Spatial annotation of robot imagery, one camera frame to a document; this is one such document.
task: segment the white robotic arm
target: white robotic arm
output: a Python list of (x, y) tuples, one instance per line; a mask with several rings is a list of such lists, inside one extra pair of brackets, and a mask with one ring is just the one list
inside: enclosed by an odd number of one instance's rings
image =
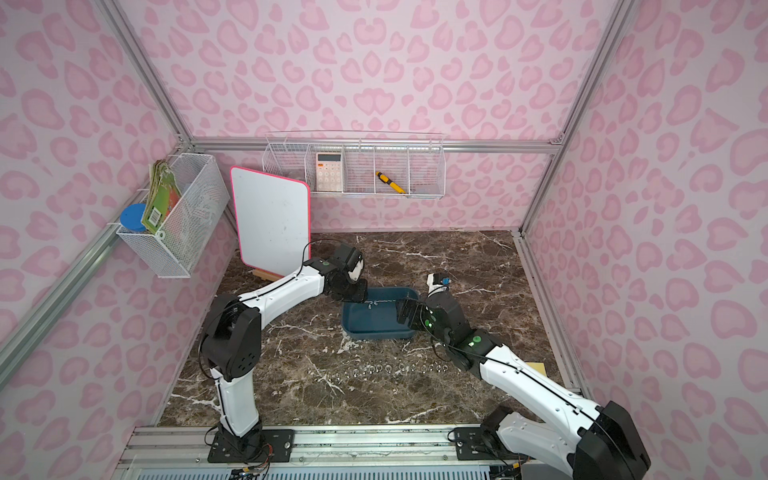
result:
[[(253, 365), (260, 356), (261, 329), (321, 293), (365, 301), (362, 266), (362, 253), (342, 245), (332, 258), (308, 260), (269, 286), (214, 301), (201, 352), (210, 363), (220, 397), (217, 438), (242, 458), (254, 458), (264, 442), (253, 401)], [(444, 273), (429, 275), (426, 300), (400, 300), (398, 321), (426, 331), (443, 343), (457, 367), (502, 389), (544, 420), (534, 422), (500, 406), (483, 422), (488, 448), (530, 455), (576, 480), (640, 480), (650, 460), (626, 410), (614, 403), (602, 408), (569, 392), (520, 360), (501, 340), (472, 329), (449, 292), (449, 282)]]

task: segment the wooden block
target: wooden block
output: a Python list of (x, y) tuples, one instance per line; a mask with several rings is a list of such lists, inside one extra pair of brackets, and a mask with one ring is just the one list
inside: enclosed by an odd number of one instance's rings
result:
[(254, 268), (250, 272), (253, 275), (258, 276), (259, 278), (263, 278), (265, 280), (269, 280), (270, 282), (275, 282), (275, 281), (280, 280), (281, 278), (283, 278), (282, 275), (277, 275), (275, 273), (267, 272), (265, 270), (258, 269), (258, 268)]
[(526, 362), (526, 364), (541, 373), (543, 376), (547, 376), (547, 369), (544, 367), (544, 363), (540, 362)]

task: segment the whiteboard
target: whiteboard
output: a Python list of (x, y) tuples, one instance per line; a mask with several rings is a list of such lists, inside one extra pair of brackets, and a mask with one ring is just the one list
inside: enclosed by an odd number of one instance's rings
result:
[(243, 263), (281, 276), (299, 268), (310, 241), (310, 187), (243, 167), (230, 176)]

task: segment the pink wallpaper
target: pink wallpaper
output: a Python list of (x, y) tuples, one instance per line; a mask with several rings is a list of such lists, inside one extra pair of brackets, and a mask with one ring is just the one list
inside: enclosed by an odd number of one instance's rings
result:
[(0, 477), (109, 478), (163, 407), (236, 242), (221, 220), (183, 280), (121, 243), (0, 392)]
[[(233, 165), (261, 170), (256, 151), (212, 152), (230, 181)], [(313, 232), (511, 230), (519, 227), (548, 155), (446, 154), (440, 200), (312, 197)]]
[(646, 0), (528, 239), (654, 480), (765, 478), (768, 3)]
[(553, 138), (612, 0), (126, 0), (197, 136)]
[(89, 0), (0, 6), (0, 344), (175, 140)]

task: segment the yellow screwdriver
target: yellow screwdriver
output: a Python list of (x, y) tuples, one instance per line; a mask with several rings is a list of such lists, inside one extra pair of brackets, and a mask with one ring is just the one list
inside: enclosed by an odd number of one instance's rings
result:
[(406, 192), (406, 191), (405, 191), (405, 190), (403, 190), (403, 189), (402, 189), (402, 188), (401, 188), (401, 187), (400, 187), (398, 184), (396, 184), (395, 182), (393, 182), (391, 178), (387, 177), (385, 174), (383, 174), (383, 173), (381, 173), (381, 172), (376, 172), (376, 176), (379, 178), (379, 180), (381, 180), (381, 181), (382, 181), (382, 182), (384, 182), (385, 184), (387, 184), (387, 185), (389, 185), (390, 187), (392, 187), (392, 189), (393, 189), (395, 192), (397, 192), (398, 194), (404, 194), (404, 193)]

